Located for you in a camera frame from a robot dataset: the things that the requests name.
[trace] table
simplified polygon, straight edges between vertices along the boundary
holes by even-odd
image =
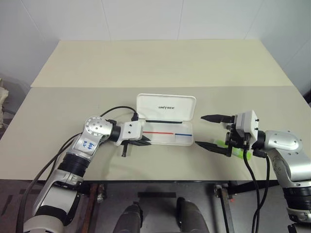
[[[175,63],[178,54],[168,58],[163,55],[165,52],[158,52],[155,57],[160,45],[169,53],[177,53],[181,48],[177,49],[175,43],[185,47],[182,53],[188,56]],[[261,130],[291,130],[302,138],[306,154],[311,155],[311,109],[259,41],[211,40],[189,41],[189,44],[192,46],[187,41],[60,42],[0,141],[0,179],[33,179],[63,142],[82,130],[89,116],[117,105],[135,107],[139,93],[195,96],[197,105],[192,120],[195,140],[225,139],[226,130],[220,124],[201,120],[201,116],[232,115],[253,109],[260,118]],[[101,49],[106,45],[113,48]],[[124,49],[132,46],[133,53]],[[210,69],[204,68],[200,60],[201,51],[205,50],[211,50],[204,60]],[[115,51],[119,51],[119,60],[113,55]],[[184,67],[190,60],[192,66]],[[189,81],[186,77],[191,71],[193,79]],[[117,110],[107,118],[128,121],[131,115],[130,111]],[[227,158],[196,144],[129,146],[126,158],[121,157],[121,150],[111,143],[100,147],[85,180],[250,180],[240,158]],[[253,157],[250,165],[256,178],[264,180],[265,160]]]

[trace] case lid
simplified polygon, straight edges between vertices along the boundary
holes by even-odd
[[[189,121],[193,117],[196,98],[162,94],[138,94],[139,118],[161,121]]]

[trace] floor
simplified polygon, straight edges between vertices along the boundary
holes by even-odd
[[[25,181],[0,180],[0,232],[15,232],[19,201]],[[31,208],[42,186],[37,185],[29,195],[25,218],[31,216]],[[175,220],[177,197],[194,202],[202,212],[210,233],[225,233],[225,224],[220,199],[213,194],[213,185],[208,183],[109,183],[107,199],[96,204],[93,212],[90,233],[111,233],[124,209],[138,201],[143,209],[142,233],[179,232]],[[138,197],[138,192],[157,192],[170,197]],[[75,219],[65,229],[66,233],[79,233],[83,224],[88,197],[83,196]],[[255,192],[234,196],[230,208],[237,233],[249,233],[256,207]],[[286,233],[291,224],[286,212],[286,202],[279,186],[271,187],[265,205],[260,212],[261,233]]]

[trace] unitree logo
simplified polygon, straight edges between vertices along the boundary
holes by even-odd
[[[170,107],[170,106],[159,106],[159,108],[163,108],[163,109],[174,109],[175,107]]]

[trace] blue line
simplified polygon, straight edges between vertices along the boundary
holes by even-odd
[[[192,136],[192,134],[185,134],[185,133],[175,133],[175,135],[181,135],[181,136]]]

